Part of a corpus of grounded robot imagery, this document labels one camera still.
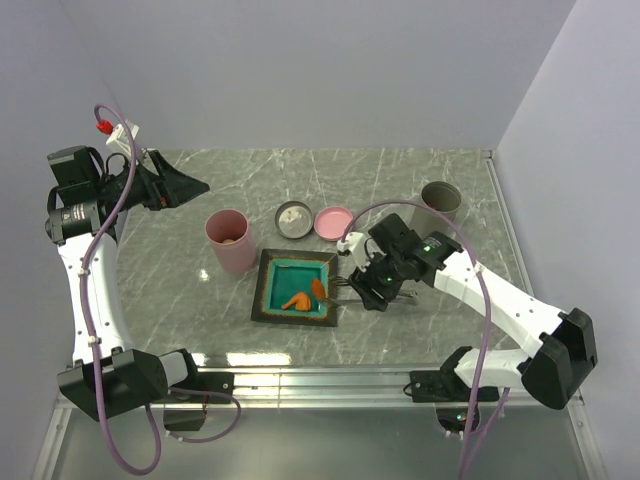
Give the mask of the metal tongs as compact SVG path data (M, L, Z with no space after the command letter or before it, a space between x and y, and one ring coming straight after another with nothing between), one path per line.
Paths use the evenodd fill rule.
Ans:
M330 276L327 280L321 281L326 289L327 298L324 301L318 301L311 293L318 303L334 306L361 304L360 296L352 289L344 277ZM416 291L400 290L398 296L391 303L417 306L419 304L418 293Z

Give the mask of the brown fried nugget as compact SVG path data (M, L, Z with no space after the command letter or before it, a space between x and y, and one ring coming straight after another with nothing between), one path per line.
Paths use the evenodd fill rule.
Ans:
M318 301L324 301L327 298L324 284L318 278L313 278L311 281L311 293Z

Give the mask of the orange chicken drumstick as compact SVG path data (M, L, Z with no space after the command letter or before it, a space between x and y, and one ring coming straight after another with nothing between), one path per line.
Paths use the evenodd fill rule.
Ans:
M299 312L309 312L313 309L313 300L306 292L299 292L283 304L282 309L294 309Z

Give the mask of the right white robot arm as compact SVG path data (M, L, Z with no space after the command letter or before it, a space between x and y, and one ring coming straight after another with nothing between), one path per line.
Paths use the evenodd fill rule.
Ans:
M410 375L416 401L495 401L500 390L523 389L542 405L563 409L597 364L593 322L579 308L564 312L535 299L472 261L444 233L425 238L391 214L368 233L350 232L338 241L340 254L355 264L347 282L367 310L383 312L407 281L448 294L481 314L517 344L511 350L463 346L436 371Z

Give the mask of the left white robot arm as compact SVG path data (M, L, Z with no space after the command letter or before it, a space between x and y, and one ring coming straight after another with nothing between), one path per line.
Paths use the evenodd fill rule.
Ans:
M45 231L67 274L75 340L72 364L57 377L61 394L93 420L111 418L173 395L196 399L203 379L192 355L157 356L134 346L117 285L121 227L129 209L177 208L209 191L207 183L171 166L157 150L154 168L108 171L89 146L48 155L56 186L47 200Z

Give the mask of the pink cylindrical container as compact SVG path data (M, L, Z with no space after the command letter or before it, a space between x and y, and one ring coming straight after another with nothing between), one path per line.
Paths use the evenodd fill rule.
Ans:
M233 275L251 270L257 259L247 217L236 209L223 209L205 223L205 234L222 269Z

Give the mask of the pink round lid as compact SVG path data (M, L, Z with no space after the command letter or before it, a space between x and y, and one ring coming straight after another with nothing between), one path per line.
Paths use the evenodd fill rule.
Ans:
M352 219L353 214L346 207L326 207L316 215L314 231L320 238L336 242L343 236Z

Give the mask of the square black teal plate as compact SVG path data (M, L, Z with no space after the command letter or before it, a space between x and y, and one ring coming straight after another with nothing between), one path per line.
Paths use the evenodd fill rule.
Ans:
M319 280L328 296L335 296L337 288L329 279L338 273L335 253L264 249L259 269L250 319L257 323L336 327L337 307L318 302L312 294L313 280ZM283 309L296 294L304 293L311 301L307 311L294 305Z

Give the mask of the grey round lid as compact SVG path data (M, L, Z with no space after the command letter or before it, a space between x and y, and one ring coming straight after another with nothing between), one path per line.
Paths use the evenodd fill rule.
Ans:
M313 223L313 212L301 201L286 201L275 213L276 229L287 239L297 240L305 237L311 232Z

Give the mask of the grey cylindrical container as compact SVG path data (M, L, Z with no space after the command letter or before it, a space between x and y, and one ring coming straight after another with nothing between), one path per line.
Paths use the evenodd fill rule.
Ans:
M419 202L440 212L451 222L454 222L462 203L462 197L454 185L444 181L434 181L427 183L422 188ZM444 234L449 234L451 231L448 223L439 216L418 207L414 208L409 228L421 238L427 237L434 231Z

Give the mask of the aluminium front rail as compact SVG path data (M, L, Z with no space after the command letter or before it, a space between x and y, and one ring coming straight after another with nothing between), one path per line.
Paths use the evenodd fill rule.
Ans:
M471 434L447 436L436 405L403 393L433 365L203 367L235 375L231 405L201 433L163 425L162 399L112 418L121 454L156 479L603 479L584 400L541 405L523 389L479 402Z

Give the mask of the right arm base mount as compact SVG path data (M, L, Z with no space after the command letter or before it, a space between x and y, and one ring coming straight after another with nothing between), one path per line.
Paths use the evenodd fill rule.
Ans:
M471 388L453 373L441 370L411 371L403 393L413 403L435 404L436 419L447 436L464 436L469 420Z

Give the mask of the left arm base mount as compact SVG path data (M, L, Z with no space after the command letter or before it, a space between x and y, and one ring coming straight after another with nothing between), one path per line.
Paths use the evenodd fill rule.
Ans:
M214 406L231 405L235 375L231 372L199 372L194 380L186 380L171 390L163 400L162 420L171 433L201 433Z

